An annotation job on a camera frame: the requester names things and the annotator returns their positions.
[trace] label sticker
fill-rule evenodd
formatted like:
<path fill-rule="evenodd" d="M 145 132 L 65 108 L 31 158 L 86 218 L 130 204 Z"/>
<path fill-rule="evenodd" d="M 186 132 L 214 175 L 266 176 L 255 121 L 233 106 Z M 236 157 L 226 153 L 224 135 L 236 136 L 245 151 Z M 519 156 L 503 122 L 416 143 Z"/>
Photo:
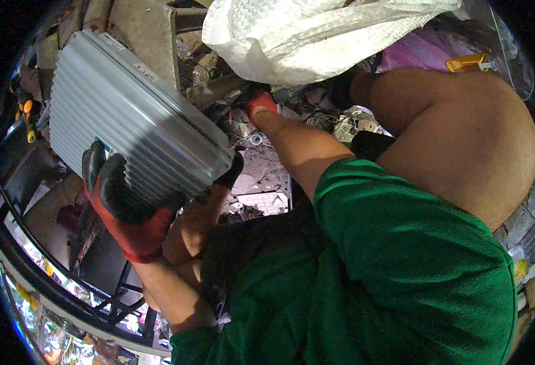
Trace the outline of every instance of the label sticker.
<path fill-rule="evenodd" d="M 154 71 L 152 71 L 151 68 L 149 68 L 148 66 L 146 66 L 145 64 L 143 63 L 137 63 L 137 64 L 134 64 L 134 67 L 139 69 L 140 71 L 142 71 L 142 73 L 144 75 L 146 75 L 146 77 L 148 77 L 150 80 L 156 82 L 160 79 L 160 77 L 158 75 L 156 75 L 154 73 Z"/>
<path fill-rule="evenodd" d="M 114 37 L 111 37 L 109 33 L 101 33 L 99 34 L 99 36 L 103 38 L 104 41 L 108 42 L 110 45 L 115 47 L 115 49 L 117 49 L 118 52 L 121 50 L 125 50 L 125 47 L 123 46 L 123 44 L 119 43 L 119 41 L 115 39 Z"/>
<path fill-rule="evenodd" d="M 103 143 L 103 149 L 105 150 L 105 159 L 110 158 L 111 156 L 117 154 L 117 151 L 109 147 L 105 142 L 103 142 L 99 137 L 95 136 L 95 141 Z"/>

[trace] pink cloth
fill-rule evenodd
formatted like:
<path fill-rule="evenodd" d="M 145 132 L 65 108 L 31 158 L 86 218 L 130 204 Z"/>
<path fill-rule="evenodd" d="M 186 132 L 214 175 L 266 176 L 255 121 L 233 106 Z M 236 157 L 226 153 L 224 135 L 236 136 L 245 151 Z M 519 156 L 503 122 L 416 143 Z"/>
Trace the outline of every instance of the pink cloth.
<path fill-rule="evenodd" d="M 447 39 L 432 29 L 411 32 L 383 50 L 377 72 L 406 67 L 447 72 L 447 60 L 474 53 L 463 43 Z"/>

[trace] red glove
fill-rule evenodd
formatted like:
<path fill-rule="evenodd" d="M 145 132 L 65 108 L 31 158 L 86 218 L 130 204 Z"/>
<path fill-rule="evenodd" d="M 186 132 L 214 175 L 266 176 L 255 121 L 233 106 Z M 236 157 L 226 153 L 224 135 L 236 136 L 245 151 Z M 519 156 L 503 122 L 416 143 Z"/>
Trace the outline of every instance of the red glove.
<path fill-rule="evenodd" d="M 278 113 L 278 106 L 276 105 L 276 103 L 273 102 L 273 99 L 271 98 L 269 92 L 258 89 L 254 90 L 253 97 L 251 98 L 251 100 L 249 100 L 249 102 L 245 104 L 245 113 L 247 114 L 247 118 L 249 118 L 249 123 L 255 128 L 257 128 L 257 124 L 255 124 L 255 121 L 251 117 L 251 115 L 254 111 L 254 108 L 256 108 L 257 106 L 264 106 L 272 112 L 276 114 Z"/>
<path fill-rule="evenodd" d="M 123 173 L 125 158 L 116 154 L 105 160 L 99 141 L 83 153 L 83 182 L 93 208 L 131 262 L 149 263 L 162 255 L 162 241 L 184 195 L 157 208 L 137 203 L 138 197 L 128 189 Z"/>

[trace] silver metal box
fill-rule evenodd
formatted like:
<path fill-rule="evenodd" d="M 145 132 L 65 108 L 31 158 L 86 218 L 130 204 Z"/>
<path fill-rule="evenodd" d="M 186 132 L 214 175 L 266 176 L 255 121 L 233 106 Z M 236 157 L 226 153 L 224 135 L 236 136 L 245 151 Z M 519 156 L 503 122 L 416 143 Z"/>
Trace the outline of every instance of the silver metal box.
<path fill-rule="evenodd" d="M 50 141 L 81 176 L 83 151 L 95 140 L 125 157 L 125 180 L 147 203 L 176 191 L 197 196 L 234 156 L 227 136 L 130 50 L 84 30 L 59 54 Z"/>

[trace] white polypropylene bag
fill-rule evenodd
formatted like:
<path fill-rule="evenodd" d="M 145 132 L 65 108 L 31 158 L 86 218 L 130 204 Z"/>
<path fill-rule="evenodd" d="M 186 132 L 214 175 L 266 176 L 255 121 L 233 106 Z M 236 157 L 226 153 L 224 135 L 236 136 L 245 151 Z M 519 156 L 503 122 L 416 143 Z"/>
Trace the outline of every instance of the white polypropylene bag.
<path fill-rule="evenodd" d="M 242 78 L 301 85 L 343 73 L 461 0 L 215 0 L 203 42 Z"/>

